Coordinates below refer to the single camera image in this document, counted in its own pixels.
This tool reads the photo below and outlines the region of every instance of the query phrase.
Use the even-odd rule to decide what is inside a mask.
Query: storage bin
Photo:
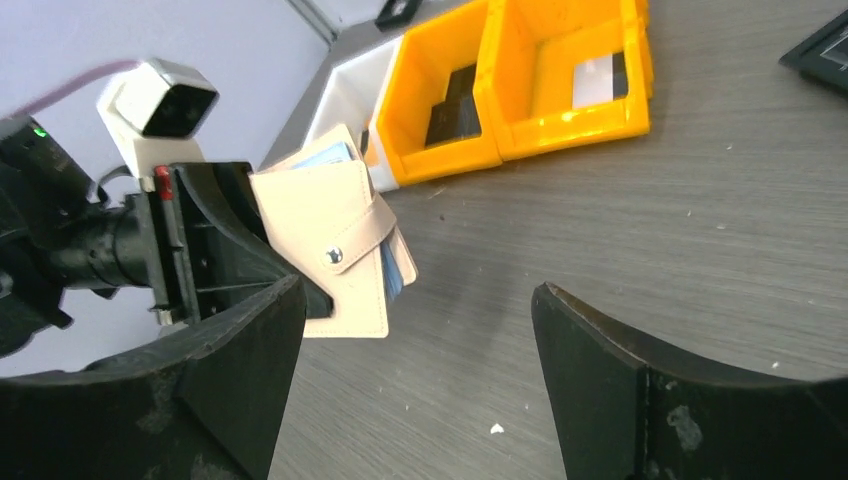
[[[377,112],[383,102],[402,37],[378,45],[333,68],[318,102],[304,145],[313,142],[342,123],[350,129],[358,147],[367,128],[368,142],[375,149],[368,173],[379,192],[398,187],[377,133]]]
[[[476,0],[404,35],[377,115],[377,134],[398,185],[501,164],[486,105],[480,101],[476,82],[480,70],[475,74],[471,68],[478,63],[487,16],[488,1]],[[452,77],[460,80],[454,82]],[[459,91],[465,93],[452,96]],[[469,114],[474,107],[476,116]],[[440,123],[440,108],[450,122]],[[438,128],[431,128],[431,121]],[[457,122],[468,127],[466,133],[473,133],[428,142],[428,130],[455,131]]]
[[[647,133],[647,23],[646,0],[490,0],[476,92],[503,159]]]

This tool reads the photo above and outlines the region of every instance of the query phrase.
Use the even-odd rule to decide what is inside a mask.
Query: white wall
[[[99,63],[159,56],[194,66],[221,93],[197,137],[206,156],[248,159],[255,166],[327,52],[281,0],[6,0],[0,18],[0,112]],[[37,116],[94,177],[121,162],[94,108],[103,85]],[[132,182],[110,190],[129,188]],[[150,342],[159,330],[146,311],[151,304],[146,290],[128,289],[111,301],[70,292],[64,308],[75,324],[44,331],[0,359],[0,376],[77,370]]]

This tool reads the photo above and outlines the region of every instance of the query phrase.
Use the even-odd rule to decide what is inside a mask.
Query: wallet
[[[352,160],[328,161],[342,145]],[[321,156],[316,165],[308,164]],[[418,270],[347,127],[335,127],[250,181],[271,246],[333,298],[332,315],[307,320],[304,336],[387,336],[391,299],[381,244],[386,242],[404,286],[415,281]]]

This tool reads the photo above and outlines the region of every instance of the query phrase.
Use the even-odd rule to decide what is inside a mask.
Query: white storage bin
[[[367,125],[368,141],[377,157],[377,164],[369,165],[368,172],[378,192],[398,188],[377,132],[375,112],[383,103],[402,39],[394,38],[333,68],[304,139],[304,145],[311,143],[343,123],[360,146],[359,134]]]

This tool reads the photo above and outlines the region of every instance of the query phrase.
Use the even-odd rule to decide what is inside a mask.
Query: cable
[[[109,206],[111,200],[109,199],[109,194],[106,193],[106,189],[103,188],[104,185],[111,182],[112,180],[119,177],[132,177],[132,172],[130,172],[130,167],[126,165],[119,165],[112,170],[106,172],[99,180],[97,180],[97,200],[100,201],[100,207],[106,208]]]
[[[94,67],[0,118],[7,119],[35,115],[45,108],[55,105],[82,87],[93,83],[95,80],[132,70],[141,65],[141,63],[139,60],[118,60]]]

